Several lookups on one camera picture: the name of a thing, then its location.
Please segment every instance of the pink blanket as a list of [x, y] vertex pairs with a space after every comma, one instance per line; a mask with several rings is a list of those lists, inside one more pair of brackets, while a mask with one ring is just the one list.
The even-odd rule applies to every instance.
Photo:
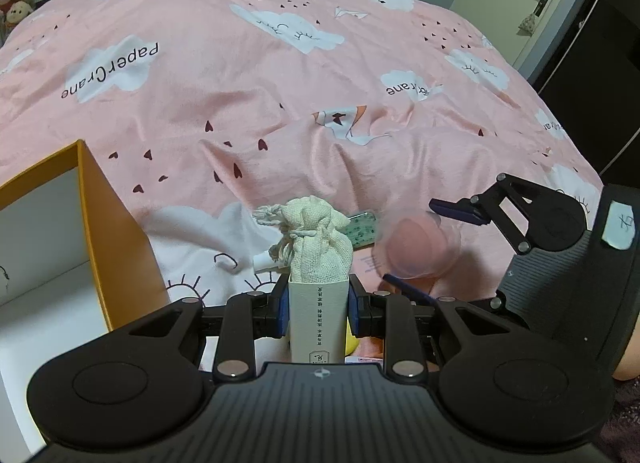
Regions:
[[[274, 236], [257, 205], [427, 208], [508, 172], [571, 194], [591, 224], [600, 196], [491, 43], [415, 0], [52, 0], [0, 69], [0, 182], [85, 139], [168, 284], [197, 279], [210, 303], [258, 284], [250, 258]], [[490, 296], [513, 252], [493, 226], [461, 233], [433, 292]]]

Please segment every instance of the pink bedspread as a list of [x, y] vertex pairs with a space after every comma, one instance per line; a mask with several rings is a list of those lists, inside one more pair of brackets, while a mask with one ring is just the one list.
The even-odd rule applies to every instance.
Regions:
[[[573, 195], [591, 224], [600, 195], [491, 43], [419, 1], [52, 0], [0, 69], [0, 182], [85, 139], [167, 280], [209, 277], [212, 303], [257, 284], [250, 257], [273, 236], [246, 208], [308, 194], [346, 214], [427, 208], [508, 172]], [[492, 295], [513, 252], [494, 226], [462, 226], [462, 244], [433, 292]]]

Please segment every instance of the bed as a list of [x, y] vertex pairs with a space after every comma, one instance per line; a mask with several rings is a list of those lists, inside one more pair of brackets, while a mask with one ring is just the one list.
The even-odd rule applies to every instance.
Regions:
[[[273, 286], [252, 268], [278, 240], [258, 205], [426, 209], [508, 172], [572, 195], [591, 226], [602, 188], [492, 44], [416, 0], [52, 0], [0, 49], [0, 99], [0, 182], [86, 140], [172, 299], [208, 305]], [[460, 233], [454, 267], [420, 284], [488, 297], [513, 252], [494, 227]], [[353, 269], [380, 284], [369, 250]], [[287, 353], [257, 342], [258, 362]]]

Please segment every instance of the small white box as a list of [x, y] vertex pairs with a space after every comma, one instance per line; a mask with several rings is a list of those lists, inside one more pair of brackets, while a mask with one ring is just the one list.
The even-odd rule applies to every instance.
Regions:
[[289, 335], [295, 364], [342, 364], [349, 281], [289, 281]]

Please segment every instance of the printed logo on box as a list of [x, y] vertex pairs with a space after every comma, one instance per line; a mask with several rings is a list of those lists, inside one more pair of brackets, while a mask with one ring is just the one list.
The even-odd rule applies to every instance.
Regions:
[[311, 351], [309, 353], [310, 364], [328, 364], [329, 351]]

